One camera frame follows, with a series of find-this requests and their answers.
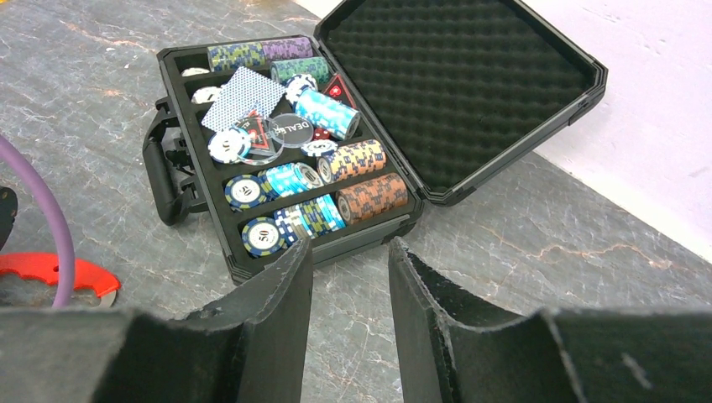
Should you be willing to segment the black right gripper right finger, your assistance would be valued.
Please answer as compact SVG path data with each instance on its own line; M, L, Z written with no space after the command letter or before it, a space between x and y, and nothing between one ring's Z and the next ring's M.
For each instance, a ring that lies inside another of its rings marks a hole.
M401 238L389 285L407 402L708 402L711 312L543 307L519 315L438 273Z

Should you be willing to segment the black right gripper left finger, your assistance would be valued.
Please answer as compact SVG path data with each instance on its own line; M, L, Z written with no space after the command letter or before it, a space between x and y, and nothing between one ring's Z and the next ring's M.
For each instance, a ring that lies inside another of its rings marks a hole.
M136 309L1 311L4 402L297 402L313 281L300 241L180 320Z

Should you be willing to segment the red keyring with key bunch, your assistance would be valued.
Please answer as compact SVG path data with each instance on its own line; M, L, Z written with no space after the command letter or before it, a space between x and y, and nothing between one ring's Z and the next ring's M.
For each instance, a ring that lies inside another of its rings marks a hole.
M4 254L1 256L1 274L58 285L59 258L50 253ZM120 287L118 278L108 270L84 259L75 260L74 290L91 289L100 300L99 307L111 307Z

